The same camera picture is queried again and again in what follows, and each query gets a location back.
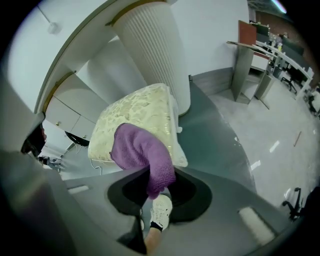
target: person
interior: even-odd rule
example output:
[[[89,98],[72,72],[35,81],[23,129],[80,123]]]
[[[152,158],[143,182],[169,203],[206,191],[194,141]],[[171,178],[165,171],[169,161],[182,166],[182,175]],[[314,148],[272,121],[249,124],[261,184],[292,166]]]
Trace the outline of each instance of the person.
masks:
[[[50,158],[49,156],[39,156],[38,160],[41,164],[49,166],[51,169],[60,173],[60,162],[56,158]]]
[[[152,202],[150,230],[144,239],[146,253],[152,254],[161,241],[161,233],[169,225],[169,216],[173,205],[170,198],[164,194],[160,194]]]

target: pillow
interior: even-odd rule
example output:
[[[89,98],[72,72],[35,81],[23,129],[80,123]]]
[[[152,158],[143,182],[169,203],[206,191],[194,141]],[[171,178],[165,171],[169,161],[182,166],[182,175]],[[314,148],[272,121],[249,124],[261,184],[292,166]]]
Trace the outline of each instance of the pillow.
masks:
[[[157,137],[168,149],[173,165],[188,164],[177,140],[170,96],[168,86],[156,83],[109,105],[95,124],[88,147],[88,157],[96,161],[113,162],[109,152],[114,144],[115,131],[119,125],[129,123]]]

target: white sneaker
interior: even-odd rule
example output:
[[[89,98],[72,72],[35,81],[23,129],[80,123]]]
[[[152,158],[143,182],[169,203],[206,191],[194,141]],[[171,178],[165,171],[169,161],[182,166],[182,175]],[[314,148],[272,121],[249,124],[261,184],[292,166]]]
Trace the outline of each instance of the white sneaker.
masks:
[[[151,222],[159,225],[162,230],[165,230],[169,225],[169,215],[172,211],[172,202],[169,197],[164,194],[160,194],[152,202]]]

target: desk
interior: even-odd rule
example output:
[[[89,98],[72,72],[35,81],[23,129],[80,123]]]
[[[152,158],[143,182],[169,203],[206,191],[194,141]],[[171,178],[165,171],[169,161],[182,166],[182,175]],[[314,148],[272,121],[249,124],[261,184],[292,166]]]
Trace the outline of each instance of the desk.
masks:
[[[309,88],[310,82],[313,79],[313,75],[312,76],[309,75],[307,71],[305,71],[298,63],[296,63],[292,58],[289,58],[288,56],[286,56],[283,52],[279,51],[277,48],[259,41],[256,41],[255,43],[260,47],[267,47],[268,49],[272,50],[277,54],[277,59],[274,63],[274,66],[276,66],[279,63],[280,59],[283,59],[286,62],[288,62],[293,68],[295,68],[296,70],[300,70],[304,74],[307,80],[304,86],[302,87],[302,89],[296,95],[295,99],[298,99],[299,97],[301,97],[304,94],[304,90]]]

